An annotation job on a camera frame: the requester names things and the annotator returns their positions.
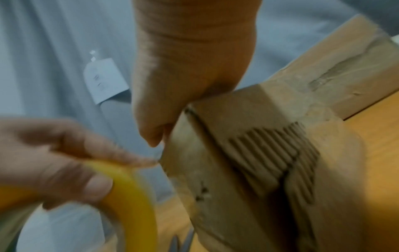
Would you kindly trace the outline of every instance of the scissor blade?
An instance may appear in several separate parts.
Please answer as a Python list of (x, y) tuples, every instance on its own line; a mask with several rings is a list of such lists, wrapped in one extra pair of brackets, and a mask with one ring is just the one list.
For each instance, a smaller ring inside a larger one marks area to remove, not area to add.
[(179, 252), (179, 238), (177, 235), (173, 236), (168, 252)]
[(191, 228), (188, 232), (186, 239), (183, 242), (182, 247), (180, 248), (180, 252), (189, 252), (192, 244), (192, 239), (194, 238), (194, 229)]

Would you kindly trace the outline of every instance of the hand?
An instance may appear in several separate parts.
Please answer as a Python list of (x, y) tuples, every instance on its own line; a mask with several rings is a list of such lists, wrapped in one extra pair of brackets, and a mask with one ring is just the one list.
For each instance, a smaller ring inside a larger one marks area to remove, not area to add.
[(132, 167), (156, 164), (70, 120), (0, 119), (0, 184), (30, 188), (61, 200), (101, 200), (111, 190), (112, 180), (73, 157)]
[(133, 112), (156, 146), (190, 102), (233, 90), (256, 41), (260, 0), (133, 0)]

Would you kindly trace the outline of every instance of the yellow tape roll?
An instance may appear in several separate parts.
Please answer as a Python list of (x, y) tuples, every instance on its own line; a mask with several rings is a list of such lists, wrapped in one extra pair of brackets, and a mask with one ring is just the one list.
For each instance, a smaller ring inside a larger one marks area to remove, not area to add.
[[(126, 252), (156, 252), (157, 225), (148, 192), (138, 175), (103, 161), (88, 161), (94, 170), (113, 179), (111, 192), (100, 202), (123, 226)], [(0, 213), (40, 199), (26, 189), (0, 187)]]

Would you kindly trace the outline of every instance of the wooden table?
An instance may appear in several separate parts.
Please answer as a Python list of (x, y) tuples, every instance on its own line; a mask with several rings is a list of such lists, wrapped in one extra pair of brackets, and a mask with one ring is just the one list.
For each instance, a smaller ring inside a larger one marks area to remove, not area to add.
[[(367, 250), (399, 251), (399, 92), (346, 120), (346, 124), (363, 138), (367, 150)], [(166, 252), (173, 235), (184, 239), (190, 219), (176, 197), (156, 211), (158, 251)], [(104, 247), (101, 251), (113, 250)], [(195, 238), (191, 251), (206, 249)]]

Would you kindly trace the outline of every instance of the white label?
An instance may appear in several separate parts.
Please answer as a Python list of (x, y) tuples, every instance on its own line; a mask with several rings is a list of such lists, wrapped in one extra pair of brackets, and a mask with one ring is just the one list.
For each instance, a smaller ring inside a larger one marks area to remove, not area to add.
[(88, 63), (83, 71), (83, 77), (95, 104), (100, 104), (129, 89), (111, 58)]

